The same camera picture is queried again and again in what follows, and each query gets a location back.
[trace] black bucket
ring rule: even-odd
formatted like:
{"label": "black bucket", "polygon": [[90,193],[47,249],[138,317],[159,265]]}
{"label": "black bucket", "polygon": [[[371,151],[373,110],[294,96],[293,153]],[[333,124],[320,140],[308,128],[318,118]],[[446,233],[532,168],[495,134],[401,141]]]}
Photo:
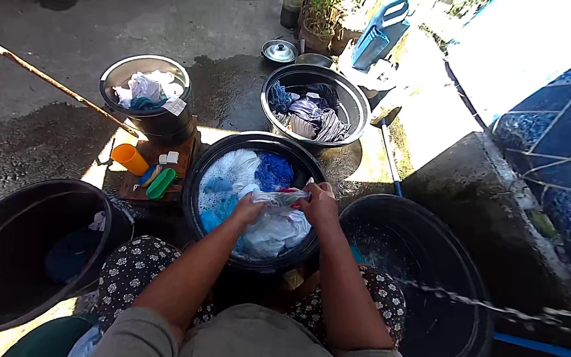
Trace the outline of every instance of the black bucket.
{"label": "black bucket", "polygon": [[[99,211],[106,220],[98,247],[73,281],[54,283],[46,273],[46,254],[66,234],[92,223]],[[107,256],[132,232],[129,218],[83,181],[44,181],[0,199],[0,331],[95,287]]]}
{"label": "black bucket", "polygon": [[451,301],[442,288],[488,301],[480,273],[455,234],[408,199],[373,194],[341,212],[341,227],[363,260],[396,278],[407,303],[404,356],[487,356],[493,336],[490,313]]}
{"label": "black bucket", "polygon": [[[186,176],[185,190],[182,196],[184,215],[189,227],[195,236],[202,239],[206,233],[199,217],[198,198],[199,186],[206,170],[227,152],[238,149],[253,149],[262,152],[271,152],[288,160],[294,172],[291,187],[303,189],[310,177],[315,182],[327,181],[325,172],[305,149],[290,139],[266,132],[244,132],[230,135],[211,145],[199,161],[191,166]],[[271,273],[286,271],[292,266],[307,260],[319,250],[316,232],[311,229],[308,235],[294,248],[280,253],[274,258],[264,260],[247,260],[231,255],[228,265],[247,272]]]}
{"label": "black bucket", "polygon": [[[268,105],[268,93],[275,81],[279,81],[279,84],[285,86],[286,91],[291,87],[312,83],[333,85],[341,101],[341,108],[336,115],[342,122],[352,125],[348,132],[350,135],[343,141],[317,142],[288,130],[275,118]],[[295,140],[314,155],[320,154],[325,149],[341,147],[355,142],[365,131],[365,125],[369,124],[371,117],[369,102],[358,87],[337,71],[313,64],[287,65],[274,71],[266,79],[261,89],[261,106],[266,117],[268,117],[271,132]]]}
{"label": "black bucket", "polygon": [[[175,83],[184,86],[184,92],[180,96],[186,102],[186,107],[179,116],[164,108],[154,110],[131,110],[118,104],[118,98],[113,87],[127,86],[127,81],[136,72],[151,73],[155,70],[171,72],[175,75]],[[188,138],[195,125],[191,120],[193,107],[193,94],[191,82],[186,69],[178,62],[162,56],[142,55],[129,57],[109,67],[100,77],[100,95],[107,105],[131,118],[136,129],[147,135],[154,143],[164,146],[177,145]]]}

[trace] hand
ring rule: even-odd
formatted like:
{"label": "hand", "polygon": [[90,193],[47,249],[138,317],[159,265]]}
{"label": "hand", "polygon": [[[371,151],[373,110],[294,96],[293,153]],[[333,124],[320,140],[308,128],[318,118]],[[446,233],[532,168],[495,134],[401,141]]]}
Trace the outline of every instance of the hand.
{"label": "hand", "polygon": [[252,192],[248,192],[242,199],[237,202],[237,206],[233,213],[230,215],[230,219],[235,222],[240,223],[245,228],[247,225],[254,223],[257,220],[257,216],[264,209],[264,203],[252,203],[250,200]]}
{"label": "hand", "polygon": [[322,182],[318,185],[308,183],[303,190],[310,192],[312,197],[309,201],[305,198],[299,198],[297,203],[301,206],[305,218],[317,231],[339,224],[338,205],[329,183]]}

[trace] pot lid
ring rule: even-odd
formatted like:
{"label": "pot lid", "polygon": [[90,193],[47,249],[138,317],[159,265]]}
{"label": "pot lid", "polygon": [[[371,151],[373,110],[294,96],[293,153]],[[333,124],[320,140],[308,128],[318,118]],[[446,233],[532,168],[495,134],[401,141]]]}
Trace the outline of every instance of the pot lid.
{"label": "pot lid", "polygon": [[277,62],[290,62],[296,58],[296,53],[292,50],[290,43],[277,43],[266,48],[266,57]]}

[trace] blue water container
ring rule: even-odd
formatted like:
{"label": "blue water container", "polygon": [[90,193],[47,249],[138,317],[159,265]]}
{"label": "blue water container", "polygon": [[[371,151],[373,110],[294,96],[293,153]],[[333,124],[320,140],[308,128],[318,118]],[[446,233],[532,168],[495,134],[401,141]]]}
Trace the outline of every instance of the blue water container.
{"label": "blue water container", "polygon": [[352,67],[369,70],[385,58],[408,29],[407,14],[407,0],[384,0],[354,47]]}

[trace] floral patterned pants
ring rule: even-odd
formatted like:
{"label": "floral patterned pants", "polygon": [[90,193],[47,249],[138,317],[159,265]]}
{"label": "floral patterned pants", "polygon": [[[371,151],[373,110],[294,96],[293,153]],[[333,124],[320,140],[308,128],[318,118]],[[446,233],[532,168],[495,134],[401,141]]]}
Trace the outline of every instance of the floral patterned pants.
{"label": "floral patterned pants", "polygon": [[[178,257],[179,252],[175,247],[151,236],[138,237],[118,247],[103,264],[98,279],[99,302],[95,312],[99,316],[100,330],[107,331],[118,315],[131,307],[133,300],[147,284]],[[402,291],[389,274],[369,266],[361,266],[359,269],[363,282],[387,326],[387,332],[398,346],[406,313]],[[213,304],[202,304],[198,307],[189,329],[210,320],[215,314]],[[298,301],[286,314],[327,345],[321,308],[321,288]]]}

